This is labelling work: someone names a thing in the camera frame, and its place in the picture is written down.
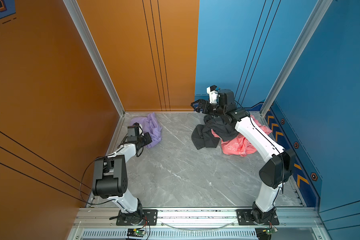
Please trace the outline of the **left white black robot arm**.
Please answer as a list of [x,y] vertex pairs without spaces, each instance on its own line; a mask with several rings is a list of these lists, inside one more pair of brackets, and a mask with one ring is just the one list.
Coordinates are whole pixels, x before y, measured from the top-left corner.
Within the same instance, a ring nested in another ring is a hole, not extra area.
[[139,123],[133,123],[113,153],[94,160],[93,195],[114,203],[120,209],[111,220],[118,219],[131,225],[147,222],[141,201],[128,190],[127,162],[132,157],[140,157],[150,143],[150,134],[143,133]]

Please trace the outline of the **purple cloth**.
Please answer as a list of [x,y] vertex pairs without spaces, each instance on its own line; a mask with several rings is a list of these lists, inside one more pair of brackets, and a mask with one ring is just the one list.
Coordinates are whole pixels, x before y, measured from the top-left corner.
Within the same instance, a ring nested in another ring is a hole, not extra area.
[[152,148],[162,140],[162,126],[159,124],[155,113],[150,113],[146,117],[135,117],[130,120],[130,125],[139,123],[143,129],[143,133],[149,133],[152,142],[146,147]]

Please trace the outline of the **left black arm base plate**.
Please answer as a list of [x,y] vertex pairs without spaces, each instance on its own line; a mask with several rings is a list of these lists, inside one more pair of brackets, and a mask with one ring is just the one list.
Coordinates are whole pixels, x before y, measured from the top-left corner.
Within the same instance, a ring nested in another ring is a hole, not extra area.
[[158,210],[143,209],[131,214],[119,212],[116,219],[117,226],[143,226],[144,224],[155,226],[158,219]]

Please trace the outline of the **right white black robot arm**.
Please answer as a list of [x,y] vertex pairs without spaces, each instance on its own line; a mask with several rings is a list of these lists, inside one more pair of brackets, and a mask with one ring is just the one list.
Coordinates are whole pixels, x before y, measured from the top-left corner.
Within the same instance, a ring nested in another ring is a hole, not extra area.
[[250,113],[235,100],[231,90],[215,85],[207,89],[208,100],[191,103],[198,113],[221,119],[224,126],[234,128],[260,153],[265,164],[259,171],[262,186],[252,210],[238,214],[239,223],[245,225],[277,225],[275,201],[284,191],[284,184],[293,174],[296,155],[269,137],[253,120]]

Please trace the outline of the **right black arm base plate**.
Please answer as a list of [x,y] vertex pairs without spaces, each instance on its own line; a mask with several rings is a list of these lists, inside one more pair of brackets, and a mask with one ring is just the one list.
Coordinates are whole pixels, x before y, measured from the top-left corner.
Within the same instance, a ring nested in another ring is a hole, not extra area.
[[280,224],[276,208],[263,213],[258,209],[237,209],[237,220],[240,226],[278,226]]

